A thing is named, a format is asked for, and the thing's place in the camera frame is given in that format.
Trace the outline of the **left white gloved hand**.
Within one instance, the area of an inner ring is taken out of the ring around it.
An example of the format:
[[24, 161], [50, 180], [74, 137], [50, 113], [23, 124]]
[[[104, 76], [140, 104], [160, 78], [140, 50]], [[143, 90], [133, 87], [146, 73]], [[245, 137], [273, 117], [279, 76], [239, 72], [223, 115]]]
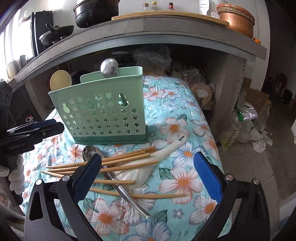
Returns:
[[21, 154], [9, 158], [9, 161], [16, 161], [16, 168], [8, 168], [1, 165], [1, 177], [8, 177], [10, 181], [10, 190], [14, 191], [17, 195], [21, 195], [25, 190], [25, 177], [23, 156]]

